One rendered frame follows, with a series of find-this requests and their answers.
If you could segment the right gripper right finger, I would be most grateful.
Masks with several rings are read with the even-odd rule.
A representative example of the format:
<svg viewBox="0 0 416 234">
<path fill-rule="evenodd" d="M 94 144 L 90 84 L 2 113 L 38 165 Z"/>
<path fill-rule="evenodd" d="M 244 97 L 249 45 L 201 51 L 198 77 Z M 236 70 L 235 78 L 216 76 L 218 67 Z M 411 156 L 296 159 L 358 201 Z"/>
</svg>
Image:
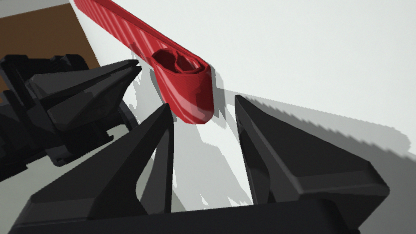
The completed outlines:
<svg viewBox="0 0 416 234">
<path fill-rule="evenodd" d="M 328 199 L 349 230 L 387 198 L 390 188 L 372 164 L 283 122 L 235 95 L 238 136 L 253 205 Z"/>
</svg>

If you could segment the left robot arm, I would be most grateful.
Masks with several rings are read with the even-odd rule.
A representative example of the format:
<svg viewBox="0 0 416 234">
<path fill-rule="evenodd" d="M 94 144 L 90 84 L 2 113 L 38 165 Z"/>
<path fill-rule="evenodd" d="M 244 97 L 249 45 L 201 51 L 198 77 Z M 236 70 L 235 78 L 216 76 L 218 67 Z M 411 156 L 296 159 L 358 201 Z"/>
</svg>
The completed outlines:
<svg viewBox="0 0 416 234">
<path fill-rule="evenodd" d="M 125 124 L 129 132 L 133 130 L 128 118 L 126 117 L 120 106 L 114 114 L 100 120 L 106 131 L 120 124 Z M 22 154 L 13 152 L 11 154 L 6 155 L 5 151 L 1 147 L 4 144 L 5 142 L 0 136 L 0 182 L 27 170 L 27 164 L 48 155 L 45 150 L 34 154 Z"/>
</svg>

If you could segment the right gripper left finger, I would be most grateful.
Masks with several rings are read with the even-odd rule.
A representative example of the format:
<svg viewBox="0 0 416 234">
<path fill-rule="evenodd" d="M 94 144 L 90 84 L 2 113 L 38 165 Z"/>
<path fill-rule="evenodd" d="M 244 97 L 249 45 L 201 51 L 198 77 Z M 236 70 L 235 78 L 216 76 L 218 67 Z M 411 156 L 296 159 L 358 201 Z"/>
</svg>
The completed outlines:
<svg viewBox="0 0 416 234">
<path fill-rule="evenodd" d="M 136 184 L 155 151 L 140 201 Z M 30 196 L 15 223 L 171 213 L 174 120 L 162 104 L 136 128 Z"/>
</svg>

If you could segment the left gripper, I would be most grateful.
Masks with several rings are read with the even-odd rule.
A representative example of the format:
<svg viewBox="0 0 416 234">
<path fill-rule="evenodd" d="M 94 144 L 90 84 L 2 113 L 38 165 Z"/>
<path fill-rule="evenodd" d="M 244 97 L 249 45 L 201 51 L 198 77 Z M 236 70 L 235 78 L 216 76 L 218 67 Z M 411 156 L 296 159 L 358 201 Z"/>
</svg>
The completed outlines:
<svg viewBox="0 0 416 234">
<path fill-rule="evenodd" d="M 6 155 L 45 150 L 61 167 L 111 142 L 114 135 L 108 135 L 100 119 L 118 110 L 142 71 L 137 64 L 137 59 L 127 59 L 89 69 L 78 54 L 4 56 L 0 75 L 9 90 L 0 93 L 0 136 Z"/>
</svg>

